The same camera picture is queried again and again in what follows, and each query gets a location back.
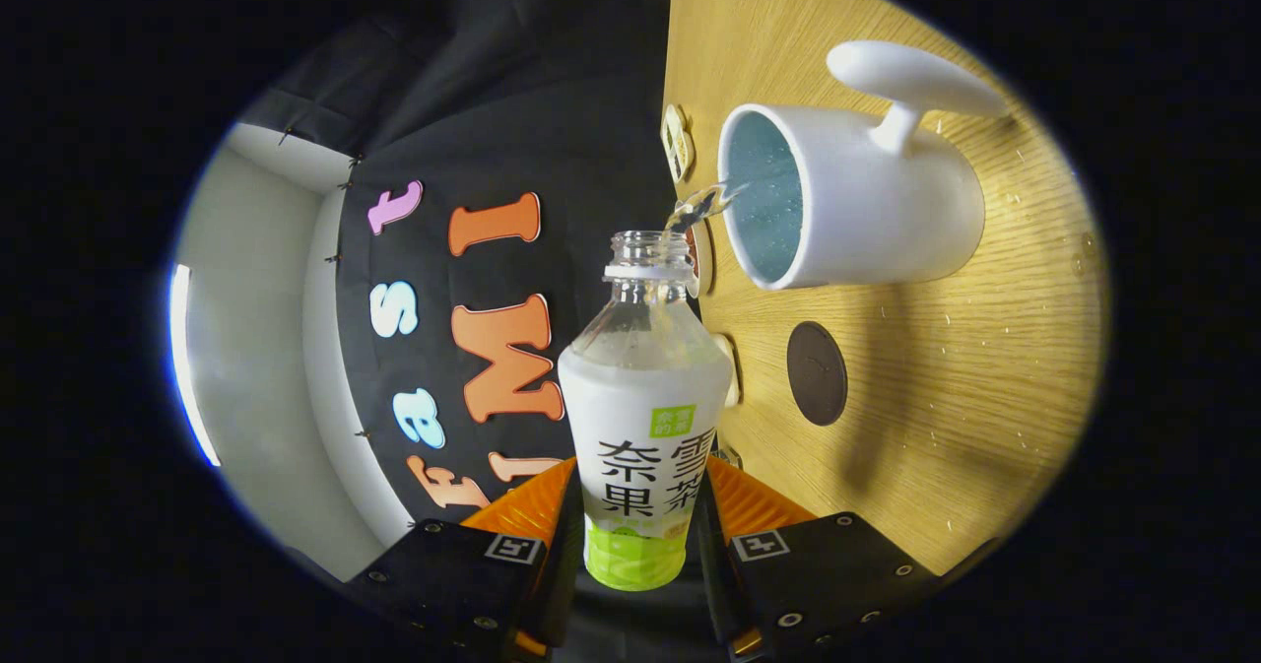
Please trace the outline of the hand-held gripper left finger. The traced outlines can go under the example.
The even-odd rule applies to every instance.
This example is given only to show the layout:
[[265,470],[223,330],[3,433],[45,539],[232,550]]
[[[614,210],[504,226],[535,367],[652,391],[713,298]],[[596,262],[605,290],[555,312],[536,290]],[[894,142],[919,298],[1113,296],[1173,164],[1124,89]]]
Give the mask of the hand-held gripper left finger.
[[572,458],[462,523],[425,519],[343,591],[402,631],[416,662],[550,662],[581,565]]

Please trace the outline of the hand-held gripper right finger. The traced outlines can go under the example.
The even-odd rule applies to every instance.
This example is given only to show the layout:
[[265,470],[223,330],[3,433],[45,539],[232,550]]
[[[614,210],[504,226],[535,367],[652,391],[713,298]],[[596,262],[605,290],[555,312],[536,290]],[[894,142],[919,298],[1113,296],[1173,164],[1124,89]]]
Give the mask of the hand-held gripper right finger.
[[926,600],[937,577],[861,516],[812,516],[707,458],[695,545],[712,635],[730,662],[820,662]]

